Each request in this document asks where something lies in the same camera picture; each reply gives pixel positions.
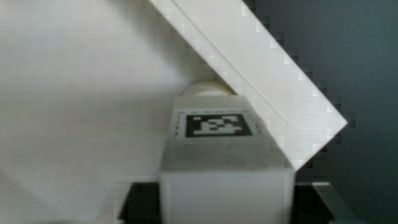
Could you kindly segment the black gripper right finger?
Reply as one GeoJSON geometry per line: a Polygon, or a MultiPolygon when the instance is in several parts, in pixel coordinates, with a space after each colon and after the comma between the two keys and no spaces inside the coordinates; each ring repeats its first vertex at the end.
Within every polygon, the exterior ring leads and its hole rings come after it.
{"type": "Polygon", "coordinates": [[[296,184],[290,224],[363,224],[329,182],[296,184]]]}

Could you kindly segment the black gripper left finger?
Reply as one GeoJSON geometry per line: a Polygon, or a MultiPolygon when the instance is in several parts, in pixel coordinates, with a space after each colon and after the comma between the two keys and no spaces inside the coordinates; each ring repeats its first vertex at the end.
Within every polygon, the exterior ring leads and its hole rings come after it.
{"type": "Polygon", "coordinates": [[[113,187],[97,224],[162,224],[157,182],[125,182],[113,187]]]}

